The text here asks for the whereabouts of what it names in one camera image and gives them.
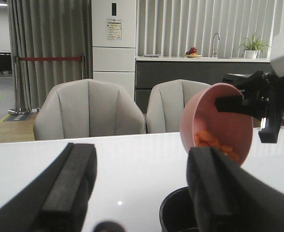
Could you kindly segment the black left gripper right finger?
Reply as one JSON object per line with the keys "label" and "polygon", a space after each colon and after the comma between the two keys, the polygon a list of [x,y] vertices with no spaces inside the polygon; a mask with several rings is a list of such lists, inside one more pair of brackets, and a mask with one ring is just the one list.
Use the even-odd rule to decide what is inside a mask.
{"label": "black left gripper right finger", "polygon": [[201,232],[284,232],[284,194],[212,147],[192,147],[186,178]]}

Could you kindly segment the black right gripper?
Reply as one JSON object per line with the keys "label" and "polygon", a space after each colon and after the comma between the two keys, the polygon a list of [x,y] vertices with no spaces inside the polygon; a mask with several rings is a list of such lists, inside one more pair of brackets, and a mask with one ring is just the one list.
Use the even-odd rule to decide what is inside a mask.
{"label": "black right gripper", "polygon": [[248,99],[236,95],[219,97],[215,100],[217,111],[255,117],[261,121],[260,141],[276,143],[284,115],[284,77],[257,71],[233,86]]}

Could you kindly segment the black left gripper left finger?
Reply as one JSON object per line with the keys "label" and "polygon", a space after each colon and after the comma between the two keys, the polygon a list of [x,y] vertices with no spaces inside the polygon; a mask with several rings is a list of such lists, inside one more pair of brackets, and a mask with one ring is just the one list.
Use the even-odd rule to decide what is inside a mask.
{"label": "black left gripper left finger", "polygon": [[32,182],[0,208],[0,232],[79,232],[97,175],[93,144],[68,143]]}

